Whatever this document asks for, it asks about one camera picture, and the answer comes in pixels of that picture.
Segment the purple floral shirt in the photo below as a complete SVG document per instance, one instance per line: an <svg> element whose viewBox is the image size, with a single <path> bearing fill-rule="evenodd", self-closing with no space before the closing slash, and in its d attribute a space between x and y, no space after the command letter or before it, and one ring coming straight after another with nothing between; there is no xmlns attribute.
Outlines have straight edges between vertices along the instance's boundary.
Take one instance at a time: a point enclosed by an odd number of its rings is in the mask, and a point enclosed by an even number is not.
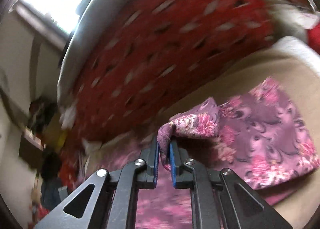
<svg viewBox="0 0 320 229"><path fill-rule="evenodd" d="M139 192L136 228L192 227L190 194L171 182L172 138L206 167L232 169L253 189L274 187L319 168L298 108L276 80L267 78L222 105L208 98L159 129L158 184L153 191Z"/></svg>

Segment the yellow box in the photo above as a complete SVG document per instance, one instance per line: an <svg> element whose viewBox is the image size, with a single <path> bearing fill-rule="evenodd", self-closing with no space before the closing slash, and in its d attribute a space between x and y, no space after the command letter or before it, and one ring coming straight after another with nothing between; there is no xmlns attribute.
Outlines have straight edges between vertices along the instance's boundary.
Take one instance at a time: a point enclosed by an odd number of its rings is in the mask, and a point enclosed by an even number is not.
<svg viewBox="0 0 320 229"><path fill-rule="evenodd" d="M61 128L60 114L55 113L42 132L43 142L55 152L60 152L65 144L67 131Z"/></svg>

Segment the white plastic bag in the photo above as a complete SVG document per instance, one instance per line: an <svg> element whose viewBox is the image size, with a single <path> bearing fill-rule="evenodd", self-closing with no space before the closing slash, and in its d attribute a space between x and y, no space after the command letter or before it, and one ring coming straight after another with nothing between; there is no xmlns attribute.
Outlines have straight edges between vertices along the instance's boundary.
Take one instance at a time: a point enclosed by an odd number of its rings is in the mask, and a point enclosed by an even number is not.
<svg viewBox="0 0 320 229"><path fill-rule="evenodd" d="M76 119L76 105L70 105L67 108L60 108L60 119L62 130L71 129Z"/></svg>

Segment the beige fleece blanket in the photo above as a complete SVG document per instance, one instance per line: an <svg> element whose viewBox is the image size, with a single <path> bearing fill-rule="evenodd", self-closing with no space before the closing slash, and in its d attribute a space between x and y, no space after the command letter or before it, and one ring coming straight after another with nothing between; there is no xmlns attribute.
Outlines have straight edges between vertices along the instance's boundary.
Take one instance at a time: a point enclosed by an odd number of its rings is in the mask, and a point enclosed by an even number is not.
<svg viewBox="0 0 320 229"><path fill-rule="evenodd" d="M256 52L231 66L223 75L185 96L167 110L161 122L187 111L212 96L218 103L248 92L268 76L275 78L297 105L316 147L319 147L319 76L309 63L278 50ZM151 140L148 132L129 132L104 144L89 157L87 175L99 168L114 171L137 157ZM260 191L294 228L319 227L319 171ZM137 228L191 228L187 190L175 190L169 173L159 169L155 190L138 197Z"/></svg>

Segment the red patterned quilt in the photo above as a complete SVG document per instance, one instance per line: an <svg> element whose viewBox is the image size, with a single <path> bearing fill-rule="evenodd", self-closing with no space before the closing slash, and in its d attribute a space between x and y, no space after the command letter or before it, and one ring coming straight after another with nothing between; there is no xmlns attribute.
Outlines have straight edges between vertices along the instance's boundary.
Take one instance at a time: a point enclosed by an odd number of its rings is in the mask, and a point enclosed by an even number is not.
<svg viewBox="0 0 320 229"><path fill-rule="evenodd" d="M264 0L128 1L60 105L76 105L65 151L153 121L229 63L272 44L273 30Z"/></svg>

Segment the red folded cloth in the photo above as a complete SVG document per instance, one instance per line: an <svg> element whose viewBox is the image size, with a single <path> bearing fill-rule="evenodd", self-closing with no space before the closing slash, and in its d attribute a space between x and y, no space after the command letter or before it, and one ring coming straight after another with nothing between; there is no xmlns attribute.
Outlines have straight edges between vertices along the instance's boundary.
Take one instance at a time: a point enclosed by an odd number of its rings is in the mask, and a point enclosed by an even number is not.
<svg viewBox="0 0 320 229"><path fill-rule="evenodd" d="M313 29L308 30L308 45L317 54L320 54L320 24L317 24Z"/></svg>

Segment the grey pillow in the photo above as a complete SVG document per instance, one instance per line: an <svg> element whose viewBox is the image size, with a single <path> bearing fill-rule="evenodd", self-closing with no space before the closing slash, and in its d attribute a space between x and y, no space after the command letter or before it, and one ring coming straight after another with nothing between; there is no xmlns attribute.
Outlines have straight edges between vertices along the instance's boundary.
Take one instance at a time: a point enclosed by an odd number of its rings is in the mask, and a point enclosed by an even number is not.
<svg viewBox="0 0 320 229"><path fill-rule="evenodd" d="M130 0L91 0L83 13L63 58L57 82L57 103L68 104L68 97L87 57L101 35Z"/></svg>

